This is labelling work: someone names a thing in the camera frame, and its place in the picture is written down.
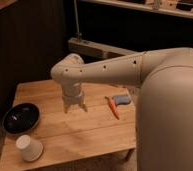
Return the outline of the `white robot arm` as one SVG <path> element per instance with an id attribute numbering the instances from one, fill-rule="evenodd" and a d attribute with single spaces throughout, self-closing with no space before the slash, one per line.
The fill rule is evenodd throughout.
<path id="1" fill-rule="evenodd" d="M 193 171 L 193 48 L 89 64 L 72 53 L 52 67 L 51 77 L 66 105 L 83 100 L 83 82 L 137 87 L 137 171 Z"/>

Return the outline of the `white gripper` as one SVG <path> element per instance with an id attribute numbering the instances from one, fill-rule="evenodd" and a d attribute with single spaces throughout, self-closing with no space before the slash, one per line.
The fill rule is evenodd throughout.
<path id="1" fill-rule="evenodd" d="M 64 101 L 64 113 L 68 113 L 70 105 L 78 104 L 85 112 L 88 112 L 84 103 L 84 92 L 81 83 L 64 84 L 62 86 L 62 98 Z"/>

